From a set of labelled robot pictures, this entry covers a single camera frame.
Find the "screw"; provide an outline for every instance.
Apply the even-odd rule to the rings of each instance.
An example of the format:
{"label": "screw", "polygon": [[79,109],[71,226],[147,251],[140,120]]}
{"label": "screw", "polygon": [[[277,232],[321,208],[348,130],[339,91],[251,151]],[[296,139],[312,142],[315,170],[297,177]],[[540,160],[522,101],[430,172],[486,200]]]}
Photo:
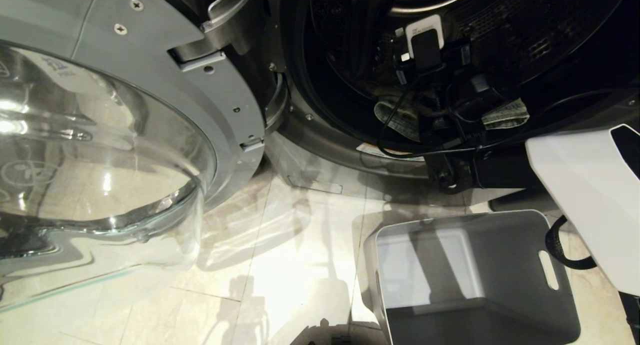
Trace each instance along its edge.
{"label": "screw", "polygon": [[127,34],[127,28],[123,24],[119,24],[119,23],[115,24],[113,26],[113,30],[118,35],[126,35]]}
{"label": "screw", "polygon": [[135,10],[136,12],[142,12],[142,10],[145,9],[145,4],[142,3],[142,1],[140,0],[131,0],[130,3],[128,3],[128,5],[131,7],[131,9]]}

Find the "tile floor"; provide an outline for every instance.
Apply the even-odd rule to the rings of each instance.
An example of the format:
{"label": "tile floor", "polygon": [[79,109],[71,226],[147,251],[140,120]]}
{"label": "tile floor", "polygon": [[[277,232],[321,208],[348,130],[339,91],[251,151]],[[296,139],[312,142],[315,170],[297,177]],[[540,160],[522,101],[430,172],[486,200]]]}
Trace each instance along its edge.
{"label": "tile floor", "polygon": [[[172,286],[32,345],[330,345],[332,336],[347,335],[356,345],[384,345],[361,295],[368,287],[362,242],[381,225],[473,211],[482,206],[395,204],[292,188],[267,165],[205,215],[197,263]],[[575,234],[562,236],[569,257],[586,254]],[[576,344],[632,345],[604,275],[568,274],[582,325]]]}

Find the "black strap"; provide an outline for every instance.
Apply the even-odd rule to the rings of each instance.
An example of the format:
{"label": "black strap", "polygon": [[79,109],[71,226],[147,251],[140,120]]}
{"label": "black strap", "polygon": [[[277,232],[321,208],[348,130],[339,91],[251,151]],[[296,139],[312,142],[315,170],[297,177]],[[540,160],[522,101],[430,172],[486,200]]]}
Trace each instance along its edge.
{"label": "black strap", "polygon": [[546,244],[546,249],[549,251],[549,254],[567,268],[576,270],[589,270],[595,268],[597,266],[596,261],[594,261],[594,258],[591,256],[585,257],[582,260],[569,260],[565,256],[562,244],[560,243],[560,235],[558,235],[558,231],[560,231],[560,227],[566,222],[567,218],[562,215],[553,223],[551,229],[547,231],[546,236],[544,237],[544,243]]}

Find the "bin handle hole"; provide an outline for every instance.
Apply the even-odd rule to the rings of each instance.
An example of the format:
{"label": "bin handle hole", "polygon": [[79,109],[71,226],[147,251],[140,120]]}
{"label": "bin handle hole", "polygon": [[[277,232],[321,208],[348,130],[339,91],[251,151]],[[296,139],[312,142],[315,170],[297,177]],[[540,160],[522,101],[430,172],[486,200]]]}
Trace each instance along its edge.
{"label": "bin handle hole", "polygon": [[540,258],[540,264],[542,264],[542,270],[544,271],[544,277],[546,277],[546,285],[553,290],[560,289],[558,285],[558,278],[554,270],[554,265],[551,263],[551,257],[549,253],[544,250],[538,251],[537,256]]}

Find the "front-load washing machine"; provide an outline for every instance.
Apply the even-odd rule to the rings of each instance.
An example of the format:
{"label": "front-load washing machine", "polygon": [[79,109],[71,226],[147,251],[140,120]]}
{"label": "front-load washing machine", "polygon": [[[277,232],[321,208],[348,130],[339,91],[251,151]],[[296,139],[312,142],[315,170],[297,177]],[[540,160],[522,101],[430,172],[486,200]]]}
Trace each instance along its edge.
{"label": "front-load washing machine", "polygon": [[637,15],[638,0],[0,0],[0,342],[189,268],[203,211],[265,154],[291,186],[355,197],[527,187],[500,181],[526,178],[523,140],[637,124]]}

